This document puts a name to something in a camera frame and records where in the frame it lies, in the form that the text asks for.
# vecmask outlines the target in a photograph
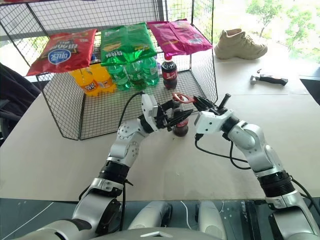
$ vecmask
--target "red chip bag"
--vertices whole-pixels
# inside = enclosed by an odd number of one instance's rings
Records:
[[[89,67],[97,29],[52,35],[27,76]]]

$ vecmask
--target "beige sneaker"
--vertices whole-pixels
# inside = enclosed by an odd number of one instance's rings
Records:
[[[251,37],[240,28],[222,30],[220,40],[214,47],[219,59],[238,57],[241,59],[257,59],[265,55],[268,48],[264,44],[256,44]]]

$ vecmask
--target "plastic bottle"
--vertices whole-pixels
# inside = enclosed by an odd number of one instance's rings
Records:
[[[88,96],[98,96],[101,89],[94,79],[93,73],[89,67],[73,70],[70,74],[74,77],[75,82],[82,88]]]
[[[111,75],[116,88],[119,90],[128,90],[131,86],[125,68],[122,65],[113,65],[106,67],[108,73]]]
[[[143,77],[146,84],[155,86],[159,82],[157,61],[154,57],[145,58],[142,60]]]
[[[172,117],[175,118],[181,115],[185,109],[181,104],[181,102],[176,101],[174,98],[172,99],[172,102],[173,102]],[[189,130],[188,122],[189,122],[188,118],[186,118],[182,122],[179,122],[174,127],[172,127],[172,132],[178,137],[184,137],[185,135],[187,135]]]
[[[145,83],[143,72],[141,69],[141,61],[135,61],[125,66],[126,73],[132,86],[137,90],[142,90],[147,87]]]
[[[116,85],[112,82],[110,74],[106,68],[100,64],[90,65],[94,80],[99,85],[100,90],[104,93],[113,93],[116,90]]]
[[[161,65],[163,84],[166,89],[175,89],[177,87],[177,65],[172,61],[172,56],[164,56],[164,62]]]

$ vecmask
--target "wire mesh basket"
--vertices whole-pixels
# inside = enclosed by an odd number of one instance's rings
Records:
[[[0,5],[0,33],[5,33],[30,66],[41,54],[50,35],[61,32],[76,33],[97,28],[91,64],[100,63],[101,31],[106,28],[148,21],[187,19],[212,43],[213,0],[52,0]],[[149,30],[157,50],[157,61],[164,61],[164,53]],[[213,50],[191,55],[174,56],[178,68],[174,92],[218,99]],[[114,133],[124,105],[136,92],[116,91],[86,96],[69,73],[43,73],[37,80],[49,81],[42,93],[61,135],[68,139],[84,140]],[[157,86],[144,90],[159,103],[172,98],[173,90],[165,89],[160,77]],[[142,114],[141,100],[133,99],[124,120]]]

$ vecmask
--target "green soda bottle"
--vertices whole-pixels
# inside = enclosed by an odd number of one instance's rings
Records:
[[[157,61],[155,58],[149,57],[142,60],[143,77],[146,84],[155,86],[159,82]]]
[[[106,69],[110,74],[112,81],[115,83],[117,89],[124,91],[130,88],[131,84],[127,77],[124,66],[113,65],[107,66]]]
[[[142,90],[147,87],[143,72],[141,69],[141,61],[135,61],[125,66],[126,73],[129,76],[132,86],[137,90]]]

